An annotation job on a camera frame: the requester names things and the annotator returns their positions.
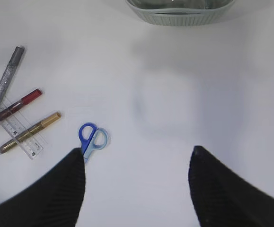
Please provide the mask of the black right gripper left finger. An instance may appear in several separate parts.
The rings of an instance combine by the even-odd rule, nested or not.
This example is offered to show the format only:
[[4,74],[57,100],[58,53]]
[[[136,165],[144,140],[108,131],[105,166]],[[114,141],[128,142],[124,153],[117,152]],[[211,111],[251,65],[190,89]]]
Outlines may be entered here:
[[34,184],[0,204],[0,227],[74,227],[86,190],[79,148]]

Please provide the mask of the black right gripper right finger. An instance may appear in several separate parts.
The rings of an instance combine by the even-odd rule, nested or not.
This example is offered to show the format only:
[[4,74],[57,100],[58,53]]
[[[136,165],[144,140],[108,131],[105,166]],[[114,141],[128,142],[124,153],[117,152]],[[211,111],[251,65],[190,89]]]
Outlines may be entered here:
[[274,227],[274,198],[202,146],[195,146],[191,154],[188,183],[200,226]]

